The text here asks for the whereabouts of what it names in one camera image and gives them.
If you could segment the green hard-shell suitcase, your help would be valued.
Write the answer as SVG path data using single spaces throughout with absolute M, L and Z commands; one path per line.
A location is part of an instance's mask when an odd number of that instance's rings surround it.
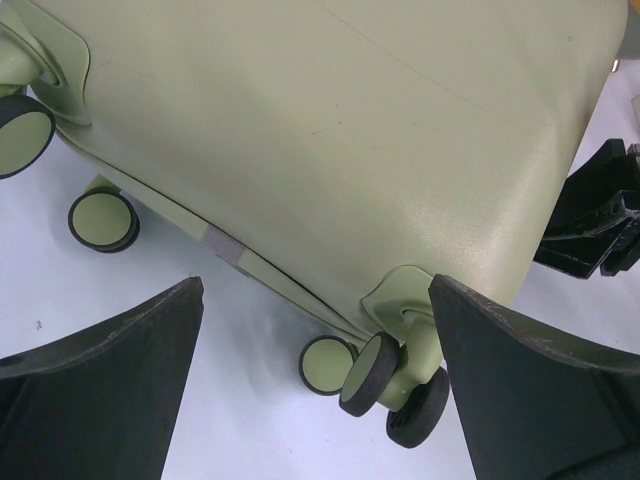
M 592 237 L 601 206 L 547 228 L 632 1 L 5 1 L 1 174 L 53 138 L 99 176 L 81 244 L 136 239 L 137 199 L 335 329 L 341 406 L 389 411 L 412 448 L 449 385 L 428 289 L 500 302 L 542 240 Z

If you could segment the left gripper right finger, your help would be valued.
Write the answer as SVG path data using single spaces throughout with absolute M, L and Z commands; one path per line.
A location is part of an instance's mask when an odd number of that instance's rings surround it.
M 429 295 L 477 478 L 638 478 L 638 355 L 446 275 L 434 277 Z

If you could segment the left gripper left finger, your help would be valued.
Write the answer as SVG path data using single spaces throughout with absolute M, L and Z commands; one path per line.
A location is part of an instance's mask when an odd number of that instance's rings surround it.
M 186 278 L 1 361 L 4 479 L 159 479 L 203 318 Z

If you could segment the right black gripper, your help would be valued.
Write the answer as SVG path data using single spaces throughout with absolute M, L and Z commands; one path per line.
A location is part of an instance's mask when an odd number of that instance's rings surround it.
M 534 262 L 574 278 L 598 268 L 605 277 L 629 271 L 639 260 L 639 156 L 622 139 L 608 139 L 565 181 L 544 236 L 554 238 L 601 206 L 606 228 L 592 237 L 542 240 Z

